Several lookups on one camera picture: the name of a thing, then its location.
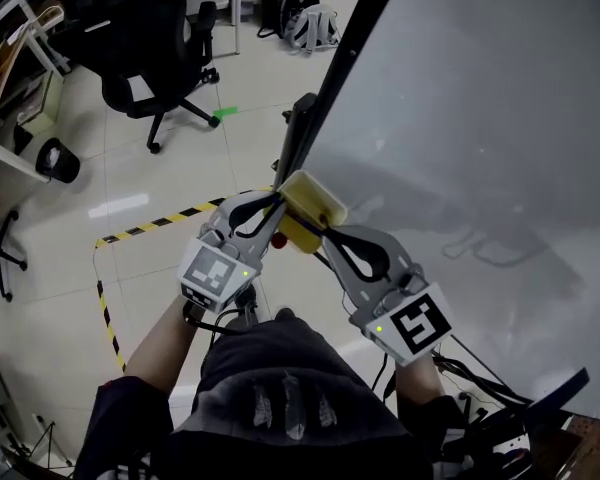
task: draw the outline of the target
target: gray backpack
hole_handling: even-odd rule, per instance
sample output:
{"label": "gray backpack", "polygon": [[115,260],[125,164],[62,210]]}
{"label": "gray backpack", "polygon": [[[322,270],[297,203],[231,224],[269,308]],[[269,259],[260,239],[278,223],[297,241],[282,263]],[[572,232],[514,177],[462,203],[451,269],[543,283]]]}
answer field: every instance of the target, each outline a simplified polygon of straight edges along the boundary
{"label": "gray backpack", "polygon": [[318,47],[336,46],[340,36],[336,16],[329,5],[311,5],[287,22],[284,38],[294,48],[307,53]]}

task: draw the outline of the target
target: trash can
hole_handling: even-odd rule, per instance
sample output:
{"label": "trash can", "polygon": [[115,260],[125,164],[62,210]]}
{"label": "trash can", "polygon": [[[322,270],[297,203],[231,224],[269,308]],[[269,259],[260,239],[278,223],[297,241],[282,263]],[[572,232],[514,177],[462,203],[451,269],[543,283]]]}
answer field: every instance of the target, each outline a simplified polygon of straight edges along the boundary
{"label": "trash can", "polygon": [[36,171],[64,183],[71,183],[80,172],[80,160],[54,137],[40,149]]}

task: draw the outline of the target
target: floor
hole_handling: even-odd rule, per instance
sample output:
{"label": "floor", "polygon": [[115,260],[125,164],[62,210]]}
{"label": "floor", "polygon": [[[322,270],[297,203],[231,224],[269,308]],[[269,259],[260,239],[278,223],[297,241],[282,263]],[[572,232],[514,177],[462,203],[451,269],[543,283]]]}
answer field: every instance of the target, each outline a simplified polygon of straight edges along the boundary
{"label": "floor", "polygon": [[[342,30],[356,0],[323,0],[338,11]],[[233,29],[214,33],[221,80],[189,100],[208,112],[237,107],[213,130],[186,111],[165,119],[160,155],[145,147],[150,120],[107,108],[100,80],[78,67],[67,78],[57,136],[82,161],[71,185],[42,185],[0,165],[0,215],[17,205],[14,253],[26,251],[29,269],[9,269],[11,304],[0,298],[0,371],[25,437],[37,429],[30,415],[57,424],[65,452],[80,449],[98,385],[120,374],[96,293],[104,292],[121,352],[128,359],[176,295],[175,270],[184,246],[208,217],[202,214],[98,249],[98,238],[173,214],[197,203],[266,186],[285,134],[281,112],[306,92],[317,92],[334,51],[292,54],[277,37],[256,38],[245,23],[242,54]],[[24,156],[35,157],[50,135],[36,137]],[[271,250],[256,283],[260,311],[292,307],[339,350],[359,340],[341,308],[335,277],[313,257],[291,248]],[[174,422],[190,411],[207,333],[194,341],[171,399]],[[381,355],[370,364],[369,382]]]}

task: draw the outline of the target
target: bag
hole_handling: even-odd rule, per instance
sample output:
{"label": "bag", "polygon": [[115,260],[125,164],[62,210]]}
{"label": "bag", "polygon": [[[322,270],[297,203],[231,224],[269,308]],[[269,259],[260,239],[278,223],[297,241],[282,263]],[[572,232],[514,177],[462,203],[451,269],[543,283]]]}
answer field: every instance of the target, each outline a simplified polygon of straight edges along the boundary
{"label": "bag", "polygon": [[319,3],[320,0],[282,0],[282,6],[280,7],[280,24],[278,28],[280,39],[284,39],[287,23],[290,19],[300,14],[303,9],[311,7],[312,5],[318,5]]}
{"label": "bag", "polygon": [[258,31],[258,37],[269,37],[275,33],[282,37],[282,31],[279,31],[282,1],[262,0],[262,28]]}
{"label": "bag", "polygon": [[287,22],[284,38],[294,48],[307,53],[320,46],[336,46],[340,36],[336,16],[333,8],[326,4],[307,7]]}

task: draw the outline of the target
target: white panel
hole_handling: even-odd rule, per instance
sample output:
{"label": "white panel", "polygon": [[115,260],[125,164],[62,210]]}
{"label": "white panel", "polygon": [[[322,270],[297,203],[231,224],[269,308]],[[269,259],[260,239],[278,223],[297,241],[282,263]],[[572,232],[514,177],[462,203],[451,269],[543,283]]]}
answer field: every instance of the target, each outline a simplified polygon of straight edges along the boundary
{"label": "white panel", "polygon": [[305,168],[530,397],[600,417],[600,0],[391,0]]}

